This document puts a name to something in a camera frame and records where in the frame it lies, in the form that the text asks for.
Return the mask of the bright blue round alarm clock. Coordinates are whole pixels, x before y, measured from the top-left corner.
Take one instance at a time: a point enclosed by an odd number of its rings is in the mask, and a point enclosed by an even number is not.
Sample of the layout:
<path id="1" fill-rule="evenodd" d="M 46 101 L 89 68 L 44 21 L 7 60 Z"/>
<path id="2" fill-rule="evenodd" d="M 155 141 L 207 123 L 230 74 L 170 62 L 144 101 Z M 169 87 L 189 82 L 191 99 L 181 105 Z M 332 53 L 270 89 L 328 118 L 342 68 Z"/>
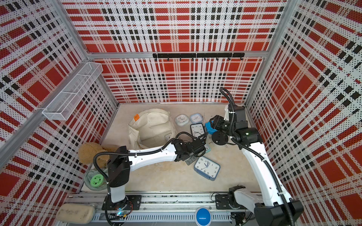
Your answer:
<path id="1" fill-rule="evenodd" d="M 216 129 L 214 129 L 214 128 L 211 127 L 211 123 L 210 123 L 210 122 L 206 122 L 206 123 L 205 123 L 205 127 L 206 127 L 206 130 L 207 130 L 207 133 L 210 134 L 210 135 L 213 135 L 215 132 L 217 132 Z"/>

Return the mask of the white round clock black back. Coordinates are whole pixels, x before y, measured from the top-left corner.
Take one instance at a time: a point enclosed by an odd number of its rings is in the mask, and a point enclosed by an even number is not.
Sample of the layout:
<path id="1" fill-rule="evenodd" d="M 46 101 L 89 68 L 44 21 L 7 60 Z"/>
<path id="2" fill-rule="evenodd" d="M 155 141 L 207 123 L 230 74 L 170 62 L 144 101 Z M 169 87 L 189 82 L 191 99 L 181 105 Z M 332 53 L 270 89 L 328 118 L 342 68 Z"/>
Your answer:
<path id="1" fill-rule="evenodd" d="M 211 136 L 212 141 L 219 146 L 224 146 L 228 144 L 229 136 L 221 131 L 216 131 Z"/>

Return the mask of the black square alarm clock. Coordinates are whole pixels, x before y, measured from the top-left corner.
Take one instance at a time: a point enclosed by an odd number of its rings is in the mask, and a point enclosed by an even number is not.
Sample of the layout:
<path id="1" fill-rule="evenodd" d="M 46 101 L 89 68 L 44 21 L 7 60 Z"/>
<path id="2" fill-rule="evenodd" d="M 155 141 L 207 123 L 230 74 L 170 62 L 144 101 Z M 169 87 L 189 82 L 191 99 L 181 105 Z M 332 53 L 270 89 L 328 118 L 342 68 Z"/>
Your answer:
<path id="1" fill-rule="evenodd" d="M 206 133 L 204 125 L 202 123 L 192 124 L 190 126 L 190 130 L 191 135 L 196 138 L 205 136 Z"/>

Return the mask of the light blue square alarm clock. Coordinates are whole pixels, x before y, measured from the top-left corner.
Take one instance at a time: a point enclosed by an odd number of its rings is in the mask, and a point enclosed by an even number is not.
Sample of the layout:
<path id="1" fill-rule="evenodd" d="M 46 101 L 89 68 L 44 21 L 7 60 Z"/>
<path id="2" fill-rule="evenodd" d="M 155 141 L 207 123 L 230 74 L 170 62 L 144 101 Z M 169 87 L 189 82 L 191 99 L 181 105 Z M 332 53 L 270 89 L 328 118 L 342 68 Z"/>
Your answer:
<path id="1" fill-rule="evenodd" d="M 198 124 L 198 123 L 202 123 L 204 120 L 203 120 L 203 116 L 201 114 L 195 113 L 190 116 L 190 121 L 192 124 Z"/>

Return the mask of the mint green small clock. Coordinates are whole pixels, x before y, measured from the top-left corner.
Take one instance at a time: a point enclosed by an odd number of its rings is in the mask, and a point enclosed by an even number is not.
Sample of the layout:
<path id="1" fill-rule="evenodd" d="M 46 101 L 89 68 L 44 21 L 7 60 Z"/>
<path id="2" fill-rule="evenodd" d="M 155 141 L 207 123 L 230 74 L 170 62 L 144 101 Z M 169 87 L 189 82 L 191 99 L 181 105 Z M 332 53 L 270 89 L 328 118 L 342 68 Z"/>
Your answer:
<path id="1" fill-rule="evenodd" d="M 206 153 L 211 151 L 211 148 L 210 148 L 210 146 L 208 144 L 205 144 L 204 147 L 206 149 Z"/>

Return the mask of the dark blue plastic clock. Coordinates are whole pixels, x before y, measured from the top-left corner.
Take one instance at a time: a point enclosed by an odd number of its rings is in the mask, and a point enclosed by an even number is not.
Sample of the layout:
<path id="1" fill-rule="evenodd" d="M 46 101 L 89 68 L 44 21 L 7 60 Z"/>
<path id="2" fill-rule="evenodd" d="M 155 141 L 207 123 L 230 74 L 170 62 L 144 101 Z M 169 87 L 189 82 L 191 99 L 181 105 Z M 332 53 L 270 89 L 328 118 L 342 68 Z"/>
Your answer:
<path id="1" fill-rule="evenodd" d="M 202 177 L 215 181 L 216 177 L 220 171 L 221 167 L 219 164 L 213 162 L 212 160 L 202 156 L 196 160 L 194 165 L 194 170 L 201 175 Z"/>

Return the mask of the white clock light blue band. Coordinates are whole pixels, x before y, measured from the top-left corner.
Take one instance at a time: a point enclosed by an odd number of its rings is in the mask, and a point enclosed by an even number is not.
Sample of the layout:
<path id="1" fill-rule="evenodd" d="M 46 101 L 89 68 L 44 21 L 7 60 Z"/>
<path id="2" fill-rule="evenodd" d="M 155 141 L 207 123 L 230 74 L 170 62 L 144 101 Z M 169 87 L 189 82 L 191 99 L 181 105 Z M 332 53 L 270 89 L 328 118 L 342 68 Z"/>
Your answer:
<path id="1" fill-rule="evenodd" d="M 189 123 L 189 117 L 187 115 L 185 115 L 185 114 L 181 114 L 179 116 L 176 116 L 175 123 L 178 126 L 183 127 L 183 126 L 185 126 L 186 124 Z"/>

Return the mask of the beige canvas bag orange handles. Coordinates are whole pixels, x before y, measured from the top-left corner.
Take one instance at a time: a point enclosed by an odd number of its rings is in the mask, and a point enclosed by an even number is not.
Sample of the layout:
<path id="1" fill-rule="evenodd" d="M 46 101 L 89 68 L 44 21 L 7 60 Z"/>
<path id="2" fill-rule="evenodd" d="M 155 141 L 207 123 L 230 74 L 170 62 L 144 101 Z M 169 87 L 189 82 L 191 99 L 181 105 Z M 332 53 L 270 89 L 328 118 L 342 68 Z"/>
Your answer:
<path id="1" fill-rule="evenodd" d="M 176 136 L 171 114 L 163 109 L 149 109 L 136 114 L 128 124 L 131 149 L 159 147 Z"/>

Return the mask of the white round analog clock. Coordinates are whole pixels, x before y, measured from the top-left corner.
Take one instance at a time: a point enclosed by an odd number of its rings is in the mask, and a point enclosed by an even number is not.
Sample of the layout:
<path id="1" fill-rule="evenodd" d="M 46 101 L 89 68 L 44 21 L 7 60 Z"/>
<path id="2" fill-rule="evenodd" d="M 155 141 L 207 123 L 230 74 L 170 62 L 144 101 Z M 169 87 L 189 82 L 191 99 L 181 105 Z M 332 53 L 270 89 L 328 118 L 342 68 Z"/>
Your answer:
<path id="1" fill-rule="evenodd" d="M 191 156 L 190 158 L 188 158 L 187 160 L 185 160 L 185 163 L 187 165 L 191 165 L 193 162 L 195 162 L 198 159 L 198 157 L 196 156 Z"/>

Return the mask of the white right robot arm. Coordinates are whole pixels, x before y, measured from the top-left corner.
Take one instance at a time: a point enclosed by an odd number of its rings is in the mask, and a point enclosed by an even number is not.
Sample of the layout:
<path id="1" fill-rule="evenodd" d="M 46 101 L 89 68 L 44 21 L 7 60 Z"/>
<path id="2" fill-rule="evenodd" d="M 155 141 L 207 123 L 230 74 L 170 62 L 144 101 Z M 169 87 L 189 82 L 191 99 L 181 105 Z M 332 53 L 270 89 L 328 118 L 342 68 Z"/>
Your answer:
<path id="1" fill-rule="evenodd" d="M 210 119 L 216 131 L 212 140 L 216 145 L 234 145 L 248 160 L 261 190 L 261 196 L 243 186 L 229 189 L 232 207 L 243 206 L 254 214 L 260 226 L 293 226 L 304 212 L 302 203 L 294 200 L 278 178 L 267 156 L 265 145 L 256 128 L 250 128 L 245 107 L 228 104 L 225 115 Z"/>

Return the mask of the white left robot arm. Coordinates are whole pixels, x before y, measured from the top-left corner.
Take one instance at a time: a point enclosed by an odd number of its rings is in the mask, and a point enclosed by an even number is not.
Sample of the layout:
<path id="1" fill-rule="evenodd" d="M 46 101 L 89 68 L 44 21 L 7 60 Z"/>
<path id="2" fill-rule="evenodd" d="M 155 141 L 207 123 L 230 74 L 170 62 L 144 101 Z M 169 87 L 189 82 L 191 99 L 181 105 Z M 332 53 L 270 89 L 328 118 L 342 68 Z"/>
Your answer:
<path id="1" fill-rule="evenodd" d="M 100 152 L 93 157 L 95 169 L 103 175 L 107 185 L 107 195 L 102 209 L 108 211 L 110 204 L 115 203 L 124 208 L 131 202 L 125 194 L 125 185 L 129 182 L 130 172 L 142 167 L 162 162 L 187 161 L 191 157 L 201 157 L 206 153 L 206 140 L 194 138 L 184 141 L 171 138 L 165 145 L 143 150 L 128 150 L 119 147 L 115 152 Z M 98 165 L 97 159 L 109 155 L 106 174 Z"/>

